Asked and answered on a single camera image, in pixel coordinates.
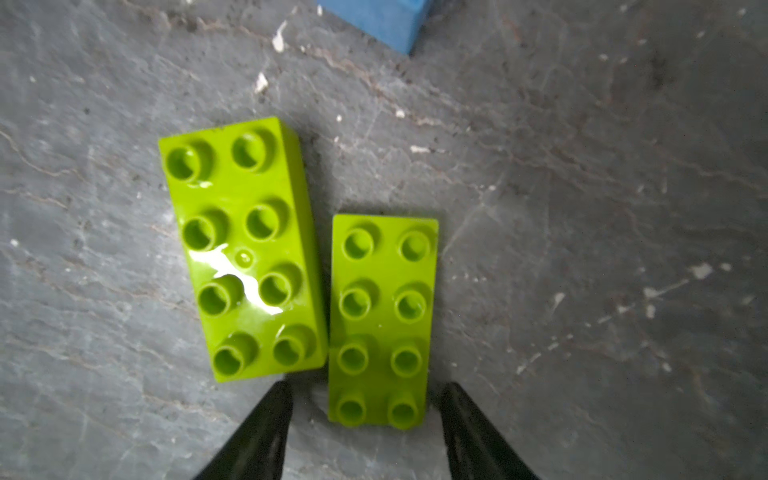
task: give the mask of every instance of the gray stone floor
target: gray stone floor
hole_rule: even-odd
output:
[[[405,58],[312,0],[3,0],[0,478],[189,478],[275,380],[212,380],[157,152],[272,115],[326,275],[335,212],[441,221],[432,378],[542,478],[764,478],[767,25],[445,0]],[[449,477],[436,411],[344,429],[317,377],[284,478]]]

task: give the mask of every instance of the toy brick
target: toy brick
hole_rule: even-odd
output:
[[[410,429],[426,408],[438,222],[333,218],[328,418]]]
[[[315,369],[328,341],[299,138],[277,118],[160,139],[219,382]]]
[[[407,55],[432,0],[320,0],[342,20]]]

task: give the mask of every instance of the blue block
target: blue block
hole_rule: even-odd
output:
[[[413,48],[432,0],[320,0],[319,4],[403,54]]]

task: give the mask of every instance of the slate floor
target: slate floor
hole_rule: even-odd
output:
[[[213,381],[157,152],[272,115],[326,275],[335,212],[440,220],[432,378],[542,478],[764,478],[767,25],[444,0],[406,58],[311,0],[0,2],[0,478],[190,478],[274,382]],[[449,478],[434,410],[344,429],[316,380],[284,478]]]

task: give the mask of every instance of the white speck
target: white speck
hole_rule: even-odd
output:
[[[266,79],[264,72],[260,71],[259,76],[256,79],[256,87],[253,89],[253,93],[260,94],[270,86],[270,82]]]
[[[272,46],[275,48],[277,53],[283,53],[283,51],[286,49],[286,42],[283,40],[283,30],[285,30],[287,26],[288,21],[284,20],[283,23],[280,24],[280,27],[277,28],[275,36],[272,37]]]
[[[652,286],[646,286],[643,288],[643,295],[645,295],[645,298],[656,298],[657,296],[661,295],[661,292]]]
[[[688,270],[690,270],[696,277],[696,280],[704,280],[714,271],[712,266],[707,262],[704,262],[701,265],[692,266]]]
[[[555,295],[552,297],[552,302],[554,303],[554,304],[552,305],[552,311],[553,311],[553,312],[554,312],[554,310],[555,310],[556,308],[558,308],[558,306],[560,305],[560,303],[563,301],[563,299],[564,299],[564,298],[565,298],[565,293],[562,293],[562,292],[557,292],[557,293],[556,293],[556,294],[555,294]]]

